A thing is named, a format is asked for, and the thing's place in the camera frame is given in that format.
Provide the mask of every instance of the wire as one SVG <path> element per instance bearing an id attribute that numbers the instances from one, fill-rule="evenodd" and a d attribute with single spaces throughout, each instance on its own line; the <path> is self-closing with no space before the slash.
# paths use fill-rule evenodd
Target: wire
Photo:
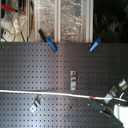
<path id="1" fill-rule="evenodd" d="M 13 39 L 13 41 L 12 41 L 12 42 L 14 42 L 14 41 L 15 41 L 15 39 L 16 39 L 16 36 L 14 36 L 14 39 Z"/>
<path id="2" fill-rule="evenodd" d="M 25 42 L 25 39 L 24 39 L 22 31 L 21 31 L 21 36 L 22 36 L 23 42 Z"/>
<path id="3" fill-rule="evenodd" d="M 123 97 L 123 95 L 124 95 L 124 92 L 120 95 L 119 99 L 121 99 Z"/>
<path id="4" fill-rule="evenodd" d="M 56 95 L 56 96 L 68 96 L 68 97 L 76 97 L 76 98 L 85 98 L 90 99 L 94 98 L 97 100 L 119 100 L 123 102 L 127 102 L 124 99 L 120 98 L 104 98 L 104 97 L 92 97 L 92 96 L 86 96 L 86 95 L 75 95 L 75 94 L 67 94 L 67 93 L 59 93 L 59 92 L 36 92 L 36 91 L 14 91 L 14 90 L 0 90 L 1 93 L 18 93 L 18 94 L 38 94 L 38 95 Z"/>

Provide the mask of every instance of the blue clamp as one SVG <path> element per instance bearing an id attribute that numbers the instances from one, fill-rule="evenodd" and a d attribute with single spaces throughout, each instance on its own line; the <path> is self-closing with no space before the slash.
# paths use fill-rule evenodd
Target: blue clamp
<path id="1" fill-rule="evenodd" d="M 90 52 L 93 52 L 93 50 L 100 44 L 101 39 L 100 37 L 97 38 L 97 40 L 95 41 L 95 43 L 92 45 L 92 47 L 89 49 Z"/>
<path id="2" fill-rule="evenodd" d="M 52 47 L 53 51 L 56 52 L 57 51 L 57 48 L 56 48 L 56 46 L 54 45 L 52 39 L 49 36 L 47 37 L 46 41 Z"/>

